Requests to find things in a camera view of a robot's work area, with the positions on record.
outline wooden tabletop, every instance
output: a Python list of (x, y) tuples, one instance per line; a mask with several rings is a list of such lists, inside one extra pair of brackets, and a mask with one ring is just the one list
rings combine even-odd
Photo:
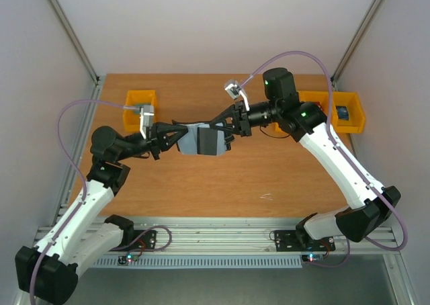
[[(158, 121), (210, 120), (232, 104), (223, 85), (246, 75), (108, 75), (101, 99), (125, 104), (127, 90), (157, 92)], [(297, 90), (326, 91), (320, 75), (296, 75)], [(246, 88), (251, 103), (266, 100), (261, 77)], [(126, 134), (122, 110), (101, 105), (91, 133), (108, 125)], [(273, 127), (266, 130), (279, 136)], [(341, 137), (349, 146), (346, 136)], [(81, 170), (91, 167), (91, 141)], [(291, 138), (274, 139), (253, 129), (237, 136), (220, 157), (181, 155), (175, 147), (160, 160), (127, 159), (127, 182), (102, 214), (123, 216), (301, 217), (346, 205), (339, 188), (318, 161)], [(76, 184), (72, 197), (80, 190)]]

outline gray fabric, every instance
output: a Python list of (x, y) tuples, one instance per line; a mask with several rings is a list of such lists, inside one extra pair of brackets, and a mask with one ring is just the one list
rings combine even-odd
[[(179, 151), (183, 155), (197, 155), (197, 129), (198, 128), (209, 128), (209, 124), (200, 122), (198, 124), (186, 124), (188, 127), (188, 133), (178, 140), (177, 145)], [(216, 139), (216, 155), (222, 155), (226, 152), (226, 145), (224, 143), (224, 132), (218, 131), (218, 137)]]

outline white wall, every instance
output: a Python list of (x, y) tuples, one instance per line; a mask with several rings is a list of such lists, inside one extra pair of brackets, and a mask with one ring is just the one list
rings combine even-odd
[[(334, 72), (372, 0), (59, 0), (106, 73), (251, 73), (286, 50)], [(289, 58), (295, 73), (321, 73)]]
[[(50, 224), (66, 162), (55, 119), (92, 82), (46, 0), (0, 0), (0, 304), (17, 293), (14, 257)], [(64, 119), (70, 148), (81, 109)]]
[(421, 304), (430, 299), (429, 11), (429, 0), (387, 0), (341, 77), (367, 117), (354, 136), (359, 158), (402, 193), (410, 232), (402, 256)]

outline yellow bin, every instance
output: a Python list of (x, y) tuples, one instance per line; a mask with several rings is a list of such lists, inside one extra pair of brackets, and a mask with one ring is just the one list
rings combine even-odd
[[(157, 96), (155, 90), (129, 90), (127, 92), (126, 105), (153, 105), (154, 122), (157, 118)], [(126, 132), (138, 132), (140, 126), (140, 114), (136, 110), (124, 110), (122, 121)]]
[[(298, 91), (300, 101), (311, 101), (320, 104), (322, 111), (327, 115), (329, 109), (329, 93), (326, 91)], [(346, 107), (349, 114), (348, 120), (341, 120), (337, 115), (337, 106)], [(366, 117), (361, 108), (358, 94), (355, 92), (333, 92), (333, 110), (331, 124), (338, 133), (359, 134), (363, 131)], [(276, 132), (283, 132), (278, 124), (275, 124)]]

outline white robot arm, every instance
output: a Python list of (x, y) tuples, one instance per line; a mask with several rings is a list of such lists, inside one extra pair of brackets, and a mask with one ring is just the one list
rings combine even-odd
[[(98, 128), (91, 137), (93, 166), (87, 176), (87, 195), (83, 196), (82, 191), (52, 231), (34, 248), (22, 247), (17, 253), (19, 287), (30, 290), (36, 261), (43, 258), (36, 279), (36, 295), (53, 304), (64, 304), (78, 278), (98, 257), (131, 242), (132, 222), (118, 216), (81, 242), (88, 226), (127, 178), (130, 169), (119, 161), (141, 157), (144, 153), (150, 153), (157, 160), (160, 152), (175, 145), (179, 150), (199, 155), (219, 155), (231, 149), (233, 135), (251, 136), (252, 127), (273, 122), (316, 157), (340, 187), (347, 202), (341, 210), (311, 214), (299, 222), (296, 237), (304, 251), (311, 241), (328, 236), (345, 235), (359, 242), (381, 225), (391, 211), (379, 195), (394, 207), (400, 199), (398, 190), (394, 186), (384, 187), (372, 177), (333, 129), (331, 134), (335, 140), (330, 140), (327, 117), (316, 104), (300, 102), (290, 72), (283, 68), (271, 69), (264, 72), (263, 79), (268, 101), (253, 105), (247, 100), (237, 101), (210, 122), (192, 125), (157, 122), (151, 127), (142, 122), (141, 131), (129, 136), (121, 136), (109, 126)], [(240, 95), (246, 97), (236, 81), (228, 83), (226, 90), (234, 99)], [(151, 116), (153, 111), (141, 110), (141, 120)], [(350, 163), (343, 154), (349, 157)], [(364, 177), (360, 177), (355, 168)]]

